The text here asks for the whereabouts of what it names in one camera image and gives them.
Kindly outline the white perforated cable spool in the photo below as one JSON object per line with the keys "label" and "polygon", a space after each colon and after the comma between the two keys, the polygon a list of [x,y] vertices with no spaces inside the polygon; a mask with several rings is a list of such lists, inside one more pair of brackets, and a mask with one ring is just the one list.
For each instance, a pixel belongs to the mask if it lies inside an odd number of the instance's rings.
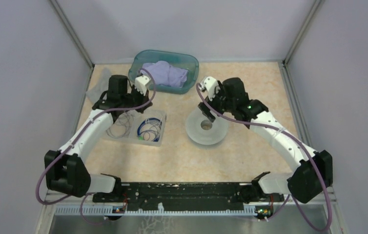
{"label": "white perforated cable spool", "polygon": [[200,145],[215,145],[226,137],[228,122],[220,117],[211,122],[201,110],[194,109],[186,119],[185,130],[192,141]]}

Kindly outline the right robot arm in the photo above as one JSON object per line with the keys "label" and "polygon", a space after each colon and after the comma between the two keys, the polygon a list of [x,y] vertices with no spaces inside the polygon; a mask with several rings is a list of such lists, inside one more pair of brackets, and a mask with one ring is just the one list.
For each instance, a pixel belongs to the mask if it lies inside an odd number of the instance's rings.
{"label": "right robot arm", "polygon": [[196,90],[202,97],[198,107],[210,121],[221,117],[244,125],[265,139],[285,160],[291,173],[263,172],[252,181],[252,195],[258,201],[270,194],[293,196],[296,201],[308,203],[324,193],[333,184],[332,156],[326,150],[316,151],[304,144],[274,117],[269,108],[258,99],[250,99],[240,78],[220,82],[206,77],[197,83]]}

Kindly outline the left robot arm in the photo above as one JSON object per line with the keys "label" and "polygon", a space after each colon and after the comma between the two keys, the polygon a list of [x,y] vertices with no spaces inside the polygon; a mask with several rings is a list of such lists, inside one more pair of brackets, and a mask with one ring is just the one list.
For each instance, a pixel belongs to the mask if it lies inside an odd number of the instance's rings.
{"label": "left robot arm", "polygon": [[148,87],[155,83],[151,75],[139,75],[133,83],[123,75],[112,75],[108,89],[93,104],[81,128],[58,150],[44,156],[45,179],[49,190],[67,196],[83,197],[90,193],[104,193],[110,201],[119,201],[123,188],[119,178],[112,175],[92,175],[85,162],[101,136],[124,113],[135,110],[143,113],[152,105],[154,96]]}

